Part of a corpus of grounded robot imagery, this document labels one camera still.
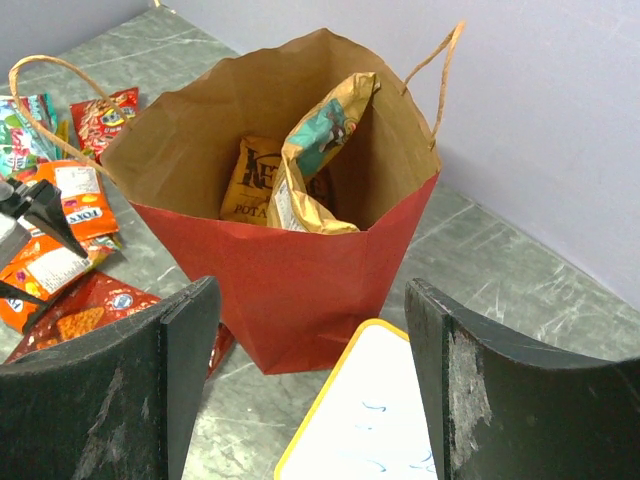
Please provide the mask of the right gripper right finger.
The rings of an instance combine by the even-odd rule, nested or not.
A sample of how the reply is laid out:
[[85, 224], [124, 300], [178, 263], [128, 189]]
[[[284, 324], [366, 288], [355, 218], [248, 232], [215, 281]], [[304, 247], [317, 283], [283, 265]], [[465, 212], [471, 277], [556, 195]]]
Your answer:
[[563, 350], [428, 282], [405, 318], [441, 479], [635, 479], [639, 362]]

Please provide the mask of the red Doritos bag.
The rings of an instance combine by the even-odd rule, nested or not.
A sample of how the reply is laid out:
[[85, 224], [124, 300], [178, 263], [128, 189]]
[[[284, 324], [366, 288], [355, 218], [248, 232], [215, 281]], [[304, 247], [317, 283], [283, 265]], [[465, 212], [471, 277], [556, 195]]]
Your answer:
[[68, 287], [28, 329], [5, 360], [46, 349], [142, 311], [160, 298], [100, 271]]

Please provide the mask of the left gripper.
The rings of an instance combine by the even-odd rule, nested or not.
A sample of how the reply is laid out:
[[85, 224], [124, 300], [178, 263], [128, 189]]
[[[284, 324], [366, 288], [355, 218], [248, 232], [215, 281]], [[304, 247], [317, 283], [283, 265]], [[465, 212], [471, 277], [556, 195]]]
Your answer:
[[[46, 179], [27, 186], [15, 178], [10, 178], [9, 182], [1, 180], [1, 269], [11, 263], [31, 238], [29, 231], [19, 222], [21, 218], [79, 257], [88, 257], [66, 219], [61, 191]], [[26, 284], [27, 290], [21, 290], [5, 281], [0, 281], [0, 284], [2, 299], [19, 300], [39, 306], [47, 303], [47, 300], [41, 297], [40, 286], [37, 283]]]

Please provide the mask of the red paper bag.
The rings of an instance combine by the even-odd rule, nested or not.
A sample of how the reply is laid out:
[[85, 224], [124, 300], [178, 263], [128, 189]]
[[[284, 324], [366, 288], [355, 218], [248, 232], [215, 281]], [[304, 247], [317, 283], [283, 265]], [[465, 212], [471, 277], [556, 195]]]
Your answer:
[[266, 374], [331, 368], [377, 316], [438, 180], [408, 80], [328, 29], [219, 61], [98, 159]]

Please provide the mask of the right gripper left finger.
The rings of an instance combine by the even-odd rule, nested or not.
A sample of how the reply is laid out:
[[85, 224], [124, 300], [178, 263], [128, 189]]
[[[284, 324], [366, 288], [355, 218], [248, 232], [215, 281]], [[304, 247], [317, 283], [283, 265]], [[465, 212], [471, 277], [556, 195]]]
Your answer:
[[178, 479], [220, 319], [201, 278], [1, 368], [5, 479]]

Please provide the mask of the brown paper snack bag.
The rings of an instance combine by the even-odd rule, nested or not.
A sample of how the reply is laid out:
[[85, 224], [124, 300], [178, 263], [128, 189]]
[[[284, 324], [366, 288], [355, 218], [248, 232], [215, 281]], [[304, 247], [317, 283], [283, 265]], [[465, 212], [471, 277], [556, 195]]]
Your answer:
[[354, 134], [374, 93], [374, 72], [353, 73], [315, 105], [285, 138], [267, 209], [267, 225], [288, 231], [341, 235], [358, 228], [335, 218], [306, 185]]

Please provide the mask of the yellow Kettle chips bag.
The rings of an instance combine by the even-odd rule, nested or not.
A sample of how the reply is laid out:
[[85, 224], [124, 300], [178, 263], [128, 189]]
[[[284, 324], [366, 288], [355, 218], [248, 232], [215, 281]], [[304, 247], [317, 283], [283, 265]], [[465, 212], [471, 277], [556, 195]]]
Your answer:
[[220, 219], [265, 226], [273, 183], [281, 163], [281, 144], [249, 135], [241, 139], [240, 154], [220, 209]]

